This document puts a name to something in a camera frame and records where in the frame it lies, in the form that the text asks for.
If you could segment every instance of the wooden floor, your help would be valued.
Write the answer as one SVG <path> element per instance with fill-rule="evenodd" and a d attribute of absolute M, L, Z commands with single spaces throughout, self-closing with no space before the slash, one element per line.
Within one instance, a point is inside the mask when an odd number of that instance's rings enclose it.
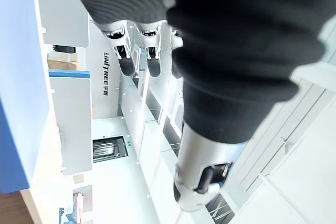
<path fill-rule="evenodd" d="M 1 224 L 34 224 L 20 192 L 0 194 Z"/>

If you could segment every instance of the cardboard box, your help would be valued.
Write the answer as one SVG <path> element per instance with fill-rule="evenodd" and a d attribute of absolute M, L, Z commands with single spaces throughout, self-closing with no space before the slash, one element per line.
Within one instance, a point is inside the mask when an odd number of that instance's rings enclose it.
<path fill-rule="evenodd" d="M 78 68 L 76 53 L 50 52 L 47 61 L 50 69 L 77 70 Z"/>

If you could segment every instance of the blue object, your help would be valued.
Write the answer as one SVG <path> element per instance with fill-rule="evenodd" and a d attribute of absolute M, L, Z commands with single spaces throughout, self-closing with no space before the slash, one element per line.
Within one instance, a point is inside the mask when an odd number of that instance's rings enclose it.
<path fill-rule="evenodd" d="M 64 224 L 75 224 L 76 223 L 76 197 L 73 196 L 72 198 L 72 213 L 67 214 L 66 217 L 68 218 L 68 222 Z"/>
<path fill-rule="evenodd" d="M 49 77 L 76 77 L 90 79 L 90 72 L 78 70 L 49 69 Z"/>
<path fill-rule="evenodd" d="M 0 0 L 0 191 L 29 188 L 49 111 L 34 0 Z"/>

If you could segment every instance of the black fabric sleeve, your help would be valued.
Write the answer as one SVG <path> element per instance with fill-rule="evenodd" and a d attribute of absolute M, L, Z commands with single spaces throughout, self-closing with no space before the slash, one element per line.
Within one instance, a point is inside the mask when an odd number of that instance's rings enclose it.
<path fill-rule="evenodd" d="M 316 62 L 336 0 L 176 0 L 173 61 L 184 77 L 184 120 L 211 140 L 249 140 L 276 102 L 291 99 L 298 65 Z"/>

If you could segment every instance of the unitree logo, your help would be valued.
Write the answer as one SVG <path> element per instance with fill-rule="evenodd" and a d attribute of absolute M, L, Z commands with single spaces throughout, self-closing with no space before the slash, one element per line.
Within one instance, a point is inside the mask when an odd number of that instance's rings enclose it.
<path fill-rule="evenodd" d="M 103 95 L 109 95 L 109 54 L 107 52 L 104 53 L 104 80 L 103 80 Z"/>

